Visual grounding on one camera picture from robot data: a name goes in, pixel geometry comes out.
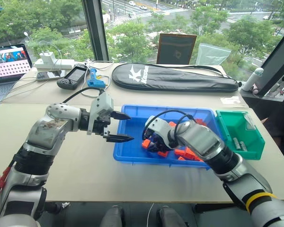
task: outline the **blue device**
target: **blue device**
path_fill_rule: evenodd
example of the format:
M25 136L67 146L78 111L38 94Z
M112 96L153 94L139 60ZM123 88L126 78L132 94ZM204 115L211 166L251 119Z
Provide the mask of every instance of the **blue device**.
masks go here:
M96 72L96 69L90 69L90 79L87 81L87 85L89 87L105 88L105 83L96 78Z

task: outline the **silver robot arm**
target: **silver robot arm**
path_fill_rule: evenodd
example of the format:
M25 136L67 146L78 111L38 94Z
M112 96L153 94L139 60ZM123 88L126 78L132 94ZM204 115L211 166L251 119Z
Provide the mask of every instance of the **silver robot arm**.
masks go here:
M284 201L277 199L266 179L213 131L189 120L179 124L175 133L175 127L163 119L151 116L145 125L150 121L143 138L156 138L149 146L151 152L187 146L212 168L233 202L251 214L254 226L284 227Z
M69 131L87 131L106 138L108 142L126 142L133 138L126 135L112 135L107 126L110 117L118 120L130 119L126 114L114 111L113 100L107 93L102 93L92 102L88 113L85 109L57 103L47 107L44 117L38 120L17 154L13 157L14 166L0 192L0 222L12 220L16 214L30 216L37 220L43 210L46 189L43 185L48 178L48 171L57 155L65 134Z

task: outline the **table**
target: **table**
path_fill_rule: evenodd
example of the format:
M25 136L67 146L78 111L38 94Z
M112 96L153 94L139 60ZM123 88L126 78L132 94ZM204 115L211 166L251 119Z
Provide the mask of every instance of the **table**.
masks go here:
M12 97L0 105L0 174L25 141L34 122L44 115L47 105L62 101L72 93L55 83L49 81L29 95L19 95L19 100ZM261 160L248 162L269 181L274 194L284 200L284 157L238 92L156 92L158 95L154 97L155 92L126 90L115 84L107 91L115 101L116 110L121 110L124 104L139 104L248 111L266 141ZM230 96L239 96L240 103L221 102L221 97ZM90 102L90 98L77 96L70 104L89 109ZM118 121L112 120L109 126L112 133L116 133L117 125ZM212 170L121 163L114 160L113 148L113 143L105 142L100 136L69 132L50 169L45 185L47 200L231 202Z

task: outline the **laptop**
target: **laptop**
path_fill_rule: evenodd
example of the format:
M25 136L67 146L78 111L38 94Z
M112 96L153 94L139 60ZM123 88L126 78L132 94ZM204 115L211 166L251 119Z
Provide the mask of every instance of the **laptop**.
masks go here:
M0 47L0 101L31 68L24 44Z

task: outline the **car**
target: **car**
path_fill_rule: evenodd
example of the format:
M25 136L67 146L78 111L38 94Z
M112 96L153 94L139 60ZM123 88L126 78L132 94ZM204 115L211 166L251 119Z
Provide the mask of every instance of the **car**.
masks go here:
M131 6L135 6L136 3L134 1L129 1L128 4L130 4Z
M146 7L146 6L140 6L139 8L140 8L140 9L143 9L143 10L147 10L147 7Z

